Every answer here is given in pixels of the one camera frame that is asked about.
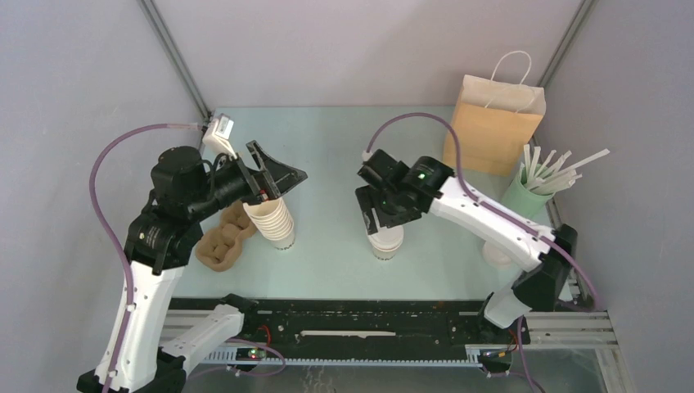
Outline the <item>white plastic cup lid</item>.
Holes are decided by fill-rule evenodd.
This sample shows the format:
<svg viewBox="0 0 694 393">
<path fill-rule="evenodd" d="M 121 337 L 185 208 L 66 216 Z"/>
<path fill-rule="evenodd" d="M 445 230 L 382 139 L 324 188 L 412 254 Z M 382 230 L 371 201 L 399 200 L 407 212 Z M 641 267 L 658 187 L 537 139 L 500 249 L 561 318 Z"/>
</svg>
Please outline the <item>white plastic cup lid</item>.
<svg viewBox="0 0 694 393">
<path fill-rule="evenodd" d="M 390 249 L 402 243 L 404 230 L 402 226 L 393 228 L 381 227 L 376 233 L 368 235 L 367 238 L 372 244 L 380 248 Z"/>
</svg>

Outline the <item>single white paper cup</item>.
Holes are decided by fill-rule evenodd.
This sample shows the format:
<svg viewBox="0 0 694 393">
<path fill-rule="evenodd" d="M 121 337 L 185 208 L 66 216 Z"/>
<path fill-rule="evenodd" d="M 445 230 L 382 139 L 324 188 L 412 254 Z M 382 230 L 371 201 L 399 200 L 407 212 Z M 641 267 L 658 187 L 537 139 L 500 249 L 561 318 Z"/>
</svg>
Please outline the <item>single white paper cup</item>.
<svg viewBox="0 0 694 393">
<path fill-rule="evenodd" d="M 372 245 L 373 255 L 379 260 L 390 260 L 402 246 L 404 229 L 402 226 L 393 228 L 382 227 L 376 233 L 367 236 Z"/>
</svg>

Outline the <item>brown paper bag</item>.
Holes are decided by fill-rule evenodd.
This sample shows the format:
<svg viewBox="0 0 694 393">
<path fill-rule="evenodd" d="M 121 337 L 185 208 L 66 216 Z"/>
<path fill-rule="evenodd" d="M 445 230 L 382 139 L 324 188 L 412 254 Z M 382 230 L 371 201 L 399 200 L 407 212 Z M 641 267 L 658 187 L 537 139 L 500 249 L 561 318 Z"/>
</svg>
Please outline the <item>brown paper bag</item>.
<svg viewBox="0 0 694 393">
<path fill-rule="evenodd" d="M 530 54 L 515 50 L 499 60 L 516 54 L 524 55 L 528 65 L 514 84 L 495 79 L 500 63 L 488 79 L 474 75 L 462 79 L 450 124 L 459 140 L 464 169 L 509 175 L 546 114 L 544 88 L 525 83 L 532 69 Z"/>
</svg>

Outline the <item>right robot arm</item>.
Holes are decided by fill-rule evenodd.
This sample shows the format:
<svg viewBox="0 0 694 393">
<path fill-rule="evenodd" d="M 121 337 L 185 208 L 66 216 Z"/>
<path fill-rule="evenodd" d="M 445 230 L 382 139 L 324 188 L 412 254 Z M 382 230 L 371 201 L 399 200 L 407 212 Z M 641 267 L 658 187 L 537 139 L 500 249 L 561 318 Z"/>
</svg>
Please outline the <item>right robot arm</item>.
<svg viewBox="0 0 694 393">
<path fill-rule="evenodd" d="M 475 329 L 496 342 L 522 315 L 552 312 L 570 271 L 575 230 L 537 224 L 461 184 L 452 168 L 429 156 L 407 166 L 382 150 L 363 153 L 355 191 L 372 247 L 390 258 L 403 243 L 403 226 L 431 214 L 457 224 L 505 255 L 521 272 L 485 302 Z"/>
</svg>

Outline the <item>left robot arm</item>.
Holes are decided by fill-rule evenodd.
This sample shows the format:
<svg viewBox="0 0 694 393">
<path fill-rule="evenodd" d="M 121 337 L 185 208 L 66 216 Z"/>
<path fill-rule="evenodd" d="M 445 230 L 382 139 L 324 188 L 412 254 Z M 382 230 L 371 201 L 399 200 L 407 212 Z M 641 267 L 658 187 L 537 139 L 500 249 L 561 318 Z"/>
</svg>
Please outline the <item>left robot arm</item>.
<svg viewBox="0 0 694 393">
<path fill-rule="evenodd" d="M 220 303 L 182 335 L 160 340 L 174 289 L 202 238 L 202 222 L 237 201 L 276 200 L 307 178 L 257 142 L 247 147 L 255 169 L 220 155 L 207 170 L 194 147 L 174 147 L 159 156 L 147 204 L 118 245 L 125 268 L 119 317 L 106 353 L 79 377 L 78 391 L 180 392 L 190 372 L 223 342 L 255 337 L 254 314 Z"/>
</svg>

